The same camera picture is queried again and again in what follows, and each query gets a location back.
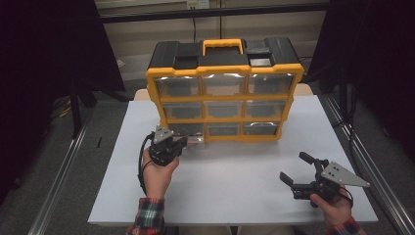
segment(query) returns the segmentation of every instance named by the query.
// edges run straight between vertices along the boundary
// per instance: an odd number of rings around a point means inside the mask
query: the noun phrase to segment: plaid sleeve
[[[127,235],[160,234],[164,199],[141,198],[134,225],[127,229]]]
[[[353,217],[348,221],[326,229],[328,235],[366,235],[363,229],[356,223]]]

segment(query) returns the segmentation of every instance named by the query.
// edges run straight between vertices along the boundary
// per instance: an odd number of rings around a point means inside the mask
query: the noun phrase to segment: yellow handle
[[[203,53],[207,50],[207,47],[239,47],[239,52],[244,54],[242,49],[241,39],[216,39],[216,40],[204,40]]]

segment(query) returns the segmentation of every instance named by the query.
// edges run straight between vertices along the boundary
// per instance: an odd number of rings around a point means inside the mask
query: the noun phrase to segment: hand
[[[340,193],[347,197],[344,187],[342,185]],[[327,228],[342,224],[351,218],[350,202],[340,196],[336,196],[331,202],[326,202],[317,194],[311,194],[310,200],[323,211]]]
[[[171,181],[171,175],[179,165],[179,158],[174,158],[173,162],[166,166],[156,165],[151,162],[149,149],[145,149],[143,153],[143,165],[147,166],[143,171],[144,183],[146,184],[147,197],[163,199],[168,185]]]

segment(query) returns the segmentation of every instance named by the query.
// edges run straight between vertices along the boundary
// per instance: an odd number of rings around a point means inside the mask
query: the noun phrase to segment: white tabletop
[[[138,155],[146,135],[159,123],[151,101],[129,103],[114,152],[88,222],[126,226],[144,197],[137,178]],[[313,181],[315,168],[304,151],[353,171],[316,96],[296,96],[282,138],[276,142],[212,142],[183,151],[166,193],[164,219],[170,225],[301,224],[322,221],[320,209],[294,200],[279,179]],[[357,221],[377,221],[361,188],[349,186]]]

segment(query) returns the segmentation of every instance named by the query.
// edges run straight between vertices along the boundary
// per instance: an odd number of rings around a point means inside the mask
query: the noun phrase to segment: parts organizer box
[[[146,76],[161,125],[190,141],[281,138],[303,67],[286,37],[159,42]]]

